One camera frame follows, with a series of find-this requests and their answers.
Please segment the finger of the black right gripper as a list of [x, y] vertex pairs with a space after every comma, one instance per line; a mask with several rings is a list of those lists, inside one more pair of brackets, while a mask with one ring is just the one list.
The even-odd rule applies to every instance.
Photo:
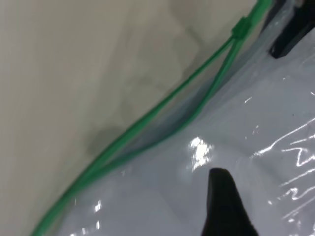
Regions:
[[296, 8], [292, 19], [270, 48], [269, 54], [275, 59], [285, 57], [314, 27], [315, 7]]

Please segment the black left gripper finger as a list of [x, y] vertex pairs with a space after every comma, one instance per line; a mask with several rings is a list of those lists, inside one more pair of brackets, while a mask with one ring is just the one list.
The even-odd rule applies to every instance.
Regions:
[[228, 170], [209, 170], [206, 208], [207, 216], [201, 233], [203, 236], [256, 235], [256, 229]]

